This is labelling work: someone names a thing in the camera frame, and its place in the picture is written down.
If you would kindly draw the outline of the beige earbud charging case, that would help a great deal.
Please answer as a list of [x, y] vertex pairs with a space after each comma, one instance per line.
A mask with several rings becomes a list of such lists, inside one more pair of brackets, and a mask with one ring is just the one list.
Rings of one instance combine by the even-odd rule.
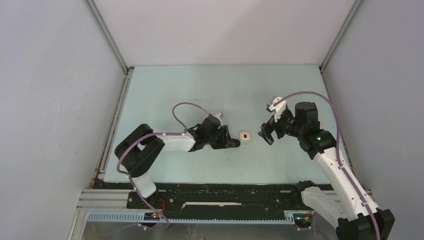
[[252, 139], [249, 131], [242, 131], [239, 133], [239, 140], [242, 142], [249, 142]]

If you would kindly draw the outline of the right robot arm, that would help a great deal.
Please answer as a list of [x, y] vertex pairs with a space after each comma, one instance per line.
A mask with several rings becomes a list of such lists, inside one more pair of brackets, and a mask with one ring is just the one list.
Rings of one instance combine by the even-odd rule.
[[269, 145], [277, 138], [291, 136], [322, 170], [339, 200], [328, 197], [311, 181], [297, 184], [291, 204], [318, 212], [333, 226], [339, 240], [386, 240], [395, 222], [389, 209], [382, 210], [367, 194], [343, 159], [333, 135], [321, 128], [315, 103], [299, 102], [291, 112], [280, 97], [267, 103], [272, 117], [260, 127], [258, 135]]

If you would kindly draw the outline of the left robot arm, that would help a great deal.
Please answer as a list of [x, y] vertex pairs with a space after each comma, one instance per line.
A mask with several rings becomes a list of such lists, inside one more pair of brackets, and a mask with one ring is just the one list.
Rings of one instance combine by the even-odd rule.
[[209, 145], [213, 150], [238, 148], [241, 142], [232, 138], [221, 114], [210, 114], [202, 123], [185, 132], [155, 132], [143, 123], [133, 130], [114, 150], [118, 158], [117, 171], [125, 174], [140, 195], [138, 201], [145, 208], [158, 202], [157, 187], [149, 169], [162, 152], [195, 152]]

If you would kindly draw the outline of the black earbud charging case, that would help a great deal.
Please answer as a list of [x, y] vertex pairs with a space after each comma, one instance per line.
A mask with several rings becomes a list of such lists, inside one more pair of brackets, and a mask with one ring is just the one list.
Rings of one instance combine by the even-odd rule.
[[232, 141], [233, 148], [238, 148], [241, 145], [241, 142], [238, 139], [232, 138], [231, 141]]

